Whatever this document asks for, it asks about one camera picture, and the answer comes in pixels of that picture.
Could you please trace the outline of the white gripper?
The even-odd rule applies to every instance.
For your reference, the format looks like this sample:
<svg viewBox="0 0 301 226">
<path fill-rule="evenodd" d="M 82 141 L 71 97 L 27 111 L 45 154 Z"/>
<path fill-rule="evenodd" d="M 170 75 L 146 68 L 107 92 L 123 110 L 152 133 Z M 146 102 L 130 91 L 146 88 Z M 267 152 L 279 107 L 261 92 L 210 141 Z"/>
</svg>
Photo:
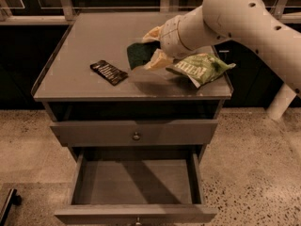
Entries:
<svg viewBox="0 0 301 226">
<path fill-rule="evenodd" d="M 166 21 L 163 26 L 156 26 L 151 29 L 143 38 L 143 43 L 160 41 L 161 49 L 157 49 L 150 61 L 144 66 L 146 70 L 162 69 L 173 63 L 173 57 L 182 59 L 194 53 L 186 48 L 180 39 L 179 22 L 181 15 Z"/>
</svg>

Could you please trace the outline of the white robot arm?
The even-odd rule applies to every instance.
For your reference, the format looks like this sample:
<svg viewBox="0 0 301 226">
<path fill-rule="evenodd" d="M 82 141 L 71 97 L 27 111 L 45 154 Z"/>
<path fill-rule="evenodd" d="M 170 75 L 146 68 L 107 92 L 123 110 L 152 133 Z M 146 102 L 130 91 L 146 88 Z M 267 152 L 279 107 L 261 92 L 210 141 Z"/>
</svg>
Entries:
<svg viewBox="0 0 301 226">
<path fill-rule="evenodd" d="M 164 53 L 177 59 L 234 40 L 301 96 L 301 34 L 273 17 L 262 0 L 203 0 L 200 7 L 154 27 L 142 40 L 159 41 Z"/>
</svg>

